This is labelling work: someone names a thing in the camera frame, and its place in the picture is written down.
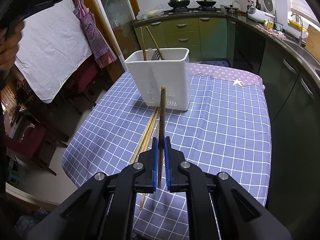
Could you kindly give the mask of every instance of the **sink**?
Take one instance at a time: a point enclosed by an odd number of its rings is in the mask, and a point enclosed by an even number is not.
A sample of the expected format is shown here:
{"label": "sink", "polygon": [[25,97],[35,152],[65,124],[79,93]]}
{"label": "sink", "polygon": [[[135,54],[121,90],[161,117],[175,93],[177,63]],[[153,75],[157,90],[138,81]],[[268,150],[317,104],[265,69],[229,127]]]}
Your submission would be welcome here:
{"label": "sink", "polygon": [[289,40],[282,40],[285,44],[290,46],[296,53],[298,53],[320,76],[320,63],[304,48],[297,43]]}

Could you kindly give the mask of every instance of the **blue plaid tablecloth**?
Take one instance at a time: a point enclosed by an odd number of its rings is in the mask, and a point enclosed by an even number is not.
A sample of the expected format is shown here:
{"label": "blue plaid tablecloth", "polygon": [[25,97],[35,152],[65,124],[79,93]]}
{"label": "blue plaid tablecloth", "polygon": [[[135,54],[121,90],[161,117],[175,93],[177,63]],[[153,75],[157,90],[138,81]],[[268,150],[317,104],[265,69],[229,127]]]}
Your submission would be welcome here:
{"label": "blue plaid tablecloth", "polygon": [[[241,87],[208,76],[191,77],[191,102],[185,112],[166,110],[165,135],[172,148],[203,171],[226,171],[261,204],[268,192],[271,130],[262,88]],[[80,187],[96,172],[108,175],[129,164],[154,107],[147,106],[130,72],[103,96],[66,149],[62,166]],[[148,239],[189,239],[185,193],[162,188],[146,196],[133,230]]]}

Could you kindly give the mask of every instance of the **chopstick on table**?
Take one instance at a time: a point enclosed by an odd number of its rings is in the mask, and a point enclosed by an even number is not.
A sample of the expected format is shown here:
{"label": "chopstick on table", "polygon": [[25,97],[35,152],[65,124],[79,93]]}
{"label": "chopstick on table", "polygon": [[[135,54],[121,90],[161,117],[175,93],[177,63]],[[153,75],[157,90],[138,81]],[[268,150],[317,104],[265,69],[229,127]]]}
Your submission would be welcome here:
{"label": "chopstick on table", "polygon": [[141,44],[142,44],[143,60],[147,60],[147,55],[146,55],[146,46],[144,45],[144,39],[143,39],[142,27],[140,27],[140,31],[141,31]]}
{"label": "chopstick on table", "polygon": [[149,33],[149,35],[150,35],[150,37],[151,37],[154,45],[155,45],[156,48],[157,48],[157,51],[158,51],[158,53],[159,53],[159,55],[160,55],[161,60],[164,60],[164,57],[162,56],[162,53],[161,53],[161,51],[160,51],[160,49],[159,49],[159,46],[158,46],[158,44],[156,43],[155,38],[154,38],[153,35],[151,34],[151,31],[149,30],[148,26],[146,26],[146,29],[147,29],[147,31],[148,31],[148,33]]}
{"label": "chopstick on table", "polygon": [[160,119],[159,119],[159,142],[158,142],[158,182],[157,187],[161,187],[161,176],[162,176],[162,166],[164,157],[164,123],[165,123],[165,87],[161,87],[161,97],[160,97]]}
{"label": "chopstick on table", "polygon": [[[160,122],[158,122],[158,124],[157,124],[156,132],[155,132],[155,136],[154,136],[154,137],[156,137],[156,138],[158,137],[159,123],[160,123]],[[143,204],[144,204],[144,199],[145,199],[145,197],[146,197],[146,194],[143,193],[143,194],[142,194],[142,197],[141,197],[141,200],[140,200],[139,210],[142,210],[142,209],[143,209]]]}
{"label": "chopstick on table", "polygon": [[144,139],[145,139],[145,137],[146,137],[146,135],[147,135],[147,133],[148,133],[148,131],[149,131],[150,125],[151,125],[153,119],[157,117],[157,115],[156,115],[156,112],[157,112],[157,111],[158,111],[157,108],[153,111],[153,113],[152,113],[152,115],[151,115],[151,117],[150,117],[150,120],[149,120],[149,122],[148,122],[148,124],[147,124],[147,127],[145,128],[145,130],[144,130],[144,132],[143,132],[143,134],[142,134],[142,136],[141,136],[141,139],[140,139],[140,141],[139,141],[139,143],[138,143],[138,146],[136,147],[136,149],[135,149],[135,151],[134,151],[134,154],[133,154],[133,157],[132,157],[132,159],[131,159],[131,161],[130,161],[130,164],[135,163],[136,158],[137,158],[137,156],[138,156],[138,154],[139,154],[139,152],[140,152],[140,150],[141,150],[143,141],[144,141]]}

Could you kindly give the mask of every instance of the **wooden cutting board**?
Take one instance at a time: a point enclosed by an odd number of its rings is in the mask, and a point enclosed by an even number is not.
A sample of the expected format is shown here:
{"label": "wooden cutting board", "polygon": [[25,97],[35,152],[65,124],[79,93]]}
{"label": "wooden cutting board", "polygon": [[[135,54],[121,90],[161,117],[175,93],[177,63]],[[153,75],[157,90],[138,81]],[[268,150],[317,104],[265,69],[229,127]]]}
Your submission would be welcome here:
{"label": "wooden cutting board", "polygon": [[309,25],[309,36],[306,38],[306,50],[320,62],[320,32]]}

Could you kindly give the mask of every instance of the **hand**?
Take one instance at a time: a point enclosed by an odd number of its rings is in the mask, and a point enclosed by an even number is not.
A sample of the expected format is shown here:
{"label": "hand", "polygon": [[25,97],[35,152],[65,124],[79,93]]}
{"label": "hand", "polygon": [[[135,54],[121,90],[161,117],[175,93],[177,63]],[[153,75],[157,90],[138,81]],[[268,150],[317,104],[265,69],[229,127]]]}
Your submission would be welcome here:
{"label": "hand", "polygon": [[24,23],[18,23],[14,30],[14,34],[6,41],[4,41],[4,39],[7,29],[0,30],[0,71],[10,70],[16,61],[16,55],[19,50],[18,43],[22,38],[21,31],[23,28]]}

